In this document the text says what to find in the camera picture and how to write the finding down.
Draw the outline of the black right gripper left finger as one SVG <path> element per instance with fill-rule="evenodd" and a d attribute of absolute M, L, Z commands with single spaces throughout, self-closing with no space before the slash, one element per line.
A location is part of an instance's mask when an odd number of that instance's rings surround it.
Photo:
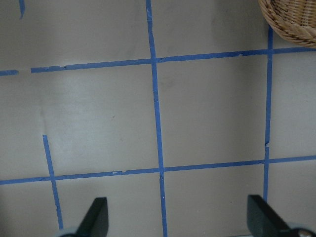
<path fill-rule="evenodd" d="M 77 237 L 106 237 L 109 230 L 108 203 L 106 197 L 94 199 L 88 212 L 75 232 Z"/>

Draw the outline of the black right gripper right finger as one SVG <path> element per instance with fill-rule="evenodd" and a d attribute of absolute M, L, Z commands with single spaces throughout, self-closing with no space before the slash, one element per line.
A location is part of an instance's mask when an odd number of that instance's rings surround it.
<path fill-rule="evenodd" d="M 297 237 L 260 195 L 247 197 L 247 227 L 253 237 Z"/>

